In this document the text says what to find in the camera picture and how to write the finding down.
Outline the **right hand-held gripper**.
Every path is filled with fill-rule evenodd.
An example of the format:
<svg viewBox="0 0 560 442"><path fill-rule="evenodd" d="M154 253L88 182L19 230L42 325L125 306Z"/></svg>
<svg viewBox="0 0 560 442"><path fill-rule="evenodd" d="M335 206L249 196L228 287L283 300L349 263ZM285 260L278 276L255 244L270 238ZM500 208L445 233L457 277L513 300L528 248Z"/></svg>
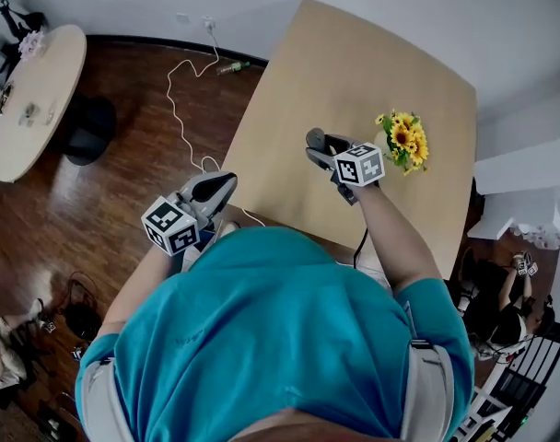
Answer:
<svg viewBox="0 0 560 442"><path fill-rule="evenodd" d="M382 151L376 145L356 145L355 139L338 134L326 134L325 145L329 152L342 153L333 156L307 147L307 158L323 170L333 170L331 181L350 205L357 202L352 186L378 186L385 176Z"/></svg>

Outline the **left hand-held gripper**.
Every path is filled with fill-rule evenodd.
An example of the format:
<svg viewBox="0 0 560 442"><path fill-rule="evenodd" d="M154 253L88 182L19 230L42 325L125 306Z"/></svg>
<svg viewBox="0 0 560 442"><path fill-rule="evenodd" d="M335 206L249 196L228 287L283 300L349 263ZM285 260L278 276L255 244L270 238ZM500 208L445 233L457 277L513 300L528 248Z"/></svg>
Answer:
<svg viewBox="0 0 560 442"><path fill-rule="evenodd" d="M201 242L214 231L216 216L236 190L238 178L226 171L192 177L180 190L159 196L141 216L149 240L170 257Z"/></svg>

